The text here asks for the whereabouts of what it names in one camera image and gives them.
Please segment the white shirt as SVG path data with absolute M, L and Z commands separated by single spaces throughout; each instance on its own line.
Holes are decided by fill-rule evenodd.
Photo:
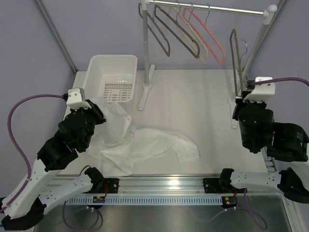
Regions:
M 106 177 L 129 176 L 134 164 L 164 154 L 176 153 L 179 163 L 199 159 L 197 145 L 183 133 L 158 129 L 136 129 L 130 115 L 116 102 L 104 97 L 91 99 L 106 122 L 95 127 L 87 154 Z

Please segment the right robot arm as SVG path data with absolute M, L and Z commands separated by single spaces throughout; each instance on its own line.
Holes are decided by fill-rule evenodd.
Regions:
M 267 109 L 264 100 L 250 99 L 243 91 L 236 98 L 233 119 L 239 123 L 242 146 L 257 154 L 265 149 L 268 157 L 287 162 L 290 166 L 271 173 L 244 172 L 224 168 L 219 188 L 224 192 L 241 189 L 262 189 L 278 192 L 297 202 L 309 202 L 309 137 L 304 129 L 293 123 L 279 123 Z

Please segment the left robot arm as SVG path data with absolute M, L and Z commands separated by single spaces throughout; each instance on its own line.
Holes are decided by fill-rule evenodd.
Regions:
M 1 221 L 6 231 L 23 231 L 37 225 L 53 208 L 81 193 L 97 193 L 104 188 L 104 177 L 95 167 L 53 190 L 47 184 L 90 145 L 96 125 L 106 122 L 103 113 L 90 100 L 89 107 L 72 110 L 59 123 L 58 131 L 39 150 L 27 185 L 0 200 L 5 214 Z

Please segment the pink hanger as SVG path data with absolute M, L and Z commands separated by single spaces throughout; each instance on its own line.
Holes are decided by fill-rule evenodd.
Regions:
M 206 47 L 206 51 L 210 52 L 218 64 L 224 65 L 226 60 L 226 52 L 219 40 L 215 37 L 215 35 L 210 31 L 207 25 L 207 20 L 202 21 L 197 14 L 193 12 L 192 8 L 184 8 L 182 17 L 185 21 L 185 23 L 188 25 L 189 29 L 193 31 L 193 33 L 197 36 L 198 40 L 202 45 Z M 200 25 L 201 27 L 207 32 L 207 34 L 211 37 L 213 42 L 216 44 L 218 49 L 221 51 L 221 57 L 217 55 L 217 53 L 214 51 L 210 43 L 206 40 L 206 38 L 202 35 L 202 33 L 191 23 L 191 17 L 193 17 Z

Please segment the cream hanger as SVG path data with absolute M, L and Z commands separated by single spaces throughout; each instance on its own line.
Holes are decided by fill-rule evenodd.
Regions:
M 176 28 L 182 34 L 183 38 L 187 41 L 187 44 L 193 50 L 194 54 L 199 52 L 198 58 L 201 62 L 207 63 L 209 59 L 208 48 L 199 38 L 197 33 L 192 29 L 188 22 L 181 16 L 181 9 L 176 7 L 169 7 L 168 13 L 174 12 L 176 15 L 174 20 L 177 22 Z

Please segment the white plastic basket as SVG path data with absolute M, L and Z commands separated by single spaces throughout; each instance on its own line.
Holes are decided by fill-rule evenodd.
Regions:
M 95 55 L 91 58 L 83 89 L 87 99 L 104 97 L 107 102 L 133 98 L 138 59 L 134 55 Z

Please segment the left enclosure frame post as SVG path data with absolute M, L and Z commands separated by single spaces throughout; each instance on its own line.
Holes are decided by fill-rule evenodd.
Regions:
M 73 59 L 71 58 L 44 2 L 42 0 L 34 0 L 33 1 L 35 6 L 38 9 L 38 12 L 40 13 L 43 21 L 45 22 L 48 30 L 51 32 L 60 52 L 62 53 L 62 56 L 64 57 L 65 61 L 67 62 L 68 66 L 70 67 L 72 73 L 74 75 L 76 75 L 76 73 L 78 72 L 78 69 L 73 61 Z

